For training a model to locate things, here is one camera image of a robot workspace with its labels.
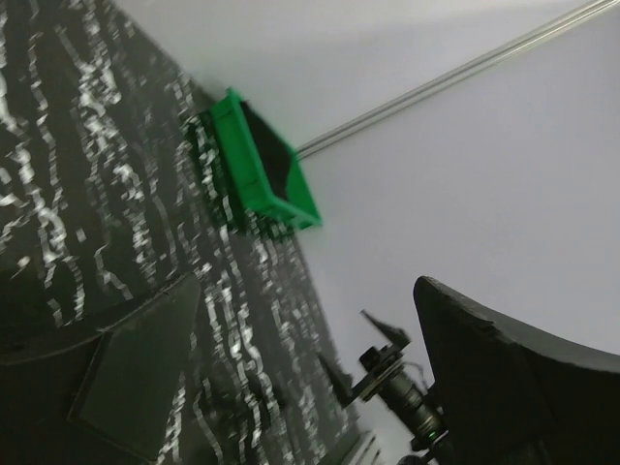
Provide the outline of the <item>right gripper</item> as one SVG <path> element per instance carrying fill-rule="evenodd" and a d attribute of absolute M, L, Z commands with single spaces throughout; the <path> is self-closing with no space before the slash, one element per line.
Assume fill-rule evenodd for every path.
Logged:
<path fill-rule="evenodd" d="M 494 311 L 431 278 L 413 288 L 439 403 L 459 464 L 616 464 L 619 357 Z M 338 403 L 379 395 L 407 402 L 402 329 L 360 314 L 392 344 L 371 347 L 352 378 L 318 360 Z"/>

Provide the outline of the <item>black t shirt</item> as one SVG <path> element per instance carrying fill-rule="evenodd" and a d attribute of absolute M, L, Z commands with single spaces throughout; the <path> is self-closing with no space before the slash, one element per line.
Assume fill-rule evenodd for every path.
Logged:
<path fill-rule="evenodd" d="M 276 197 L 287 201 L 289 199 L 287 182 L 292 165 L 291 153 L 287 145 L 277 137 L 247 101 L 242 101 L 240 106 L 257 147 L 270 189 Z"/>

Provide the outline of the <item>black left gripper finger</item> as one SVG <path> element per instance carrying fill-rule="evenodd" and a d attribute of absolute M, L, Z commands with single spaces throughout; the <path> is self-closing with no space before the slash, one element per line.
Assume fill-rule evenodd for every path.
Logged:
<path fill-rule="evenodd" d="M 2 326 L 2 463 L 154 463 L 201 294 L 189 272 L 59 328 Z"/>

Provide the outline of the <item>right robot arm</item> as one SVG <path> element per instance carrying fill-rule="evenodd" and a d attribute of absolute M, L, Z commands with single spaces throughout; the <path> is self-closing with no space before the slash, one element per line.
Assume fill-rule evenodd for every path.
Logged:
<path fill-rule="evenodd" d="M 432 385 L 405 370 L 407 333 L 374 320 L 387 339 L 360 356 L 354 381 L 322 367 L 342 406 L 382 399 L 410 431 L 407 464 L 615 464 L 619 358 L 492 310 L 421 276 L 413 298 Z"/>

